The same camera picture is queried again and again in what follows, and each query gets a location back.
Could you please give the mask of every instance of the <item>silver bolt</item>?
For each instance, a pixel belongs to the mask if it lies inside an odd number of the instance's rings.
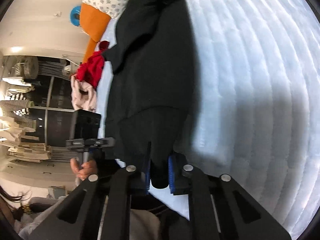
[[[222,175],[221,175],[221,179],[222,179],[223,181],[225,181],[225,182],[228,182],[228,181],[231,180],[231,177],[230,177],[230,175],[228,175],[228,174],[222,174]]]
[[[183,166],[183,169],[185,171],[192,171],[193,170],[193,166],[190,165],[190,164],[186,164],[186,165]]]
[[[133,172],[135,171],[137,168],[134,165],[129,165],[125,168],[128,172]]]
[[[94,182],[97,181],[98,175],[97,174],[92,174],[89,176],[89,181]]]

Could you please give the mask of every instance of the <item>finger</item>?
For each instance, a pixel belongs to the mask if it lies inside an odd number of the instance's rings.
[[[82,169],[78,172],[79,175],[85,175],[85,176],[89,176],[91,174],[95,173],[95,169],[90,168],[90,169]]]
[[[85,180],[88,176],[78,174],[77,177],[81,180]]]
[[[75,158],[70,159],[70,167],[74,174],[78,173],[79,171],[79,163]]]
[[[95,160],[91,160],[88,162],[85,162],[81,165],[82,168],[96,168],[97,167],[97,163]]]

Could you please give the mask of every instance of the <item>white bedsheet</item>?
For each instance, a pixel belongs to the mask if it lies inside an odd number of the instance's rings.
[[[201,100],[176,150],[208,174],[230,174],[296,239],[320,204],[320,24],[305,0],[187,4]],[[111,43],[113,27],[103,38]],[[107,62],[98,87],[103,117],[111,79]],[[188,215],[185,196],[150,192]]]

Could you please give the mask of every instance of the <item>beige cloth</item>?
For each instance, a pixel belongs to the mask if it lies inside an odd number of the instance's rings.
[[[85,81],[80,82],[75,76],[71,76],[71,88],[71,102],[75,110],[83,109],[90,112],[96,111],[97,92],[93,89],[92,85]]]
[[[16,222],[14,227],[15,231],[19,233],[19,236],[22,239],[29,239],[29,235],[32,233],[32,231],[36,229],[36,227],[40,225],[42,221],[46,219],[50,215],[50,213],[52,213],[53,210],[57,208],[64,199],[64,196],[59,197],[57,203],[40,213],[32,222],[28,220],[29,223],[23,223],[23,225]],[[102,221],[100,223],[98,239],[101,238],[103,220],[104,214],[102,215]],[[129,240],[159,240],[159,229],[160,221],[154,214],[146,210],[131,209]]]
[[[24,82],[23,77],[8,77],[2,80],[12,85],[32,87],[32,84]]]
[[[28,139],[35,139],[35,140],[39,139],[38,137],[35,137],[35,136],[25,135],[26,132],[35,132],[36,130],[29,127],[21,127],[19,124],[17,124],[14,121],[14,118],[12,117],[1,116],[0,123],[2,123],[6,127],[4,129],[0,129],[0,137],[7,139],[5,143],[6,144],[9,143],[9,145],[6,145],[8,147],[12,147],[10,146],[10,144],[12,144],[13,142],[19,142],[21,138],[28,138]]]
[[[26,87],[26,86],[18,86],[18,85],[10,85],[8,91],[17,92],[17,93],[28,93],[32,90],[35,90],[35,88],[32,87]]]

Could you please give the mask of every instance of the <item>blue tape roll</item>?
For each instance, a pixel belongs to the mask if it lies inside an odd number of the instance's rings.
[[[80,10],[81,10],[81,6],[76,6],[71,10],[70,22],[74,26],[80,26]]]

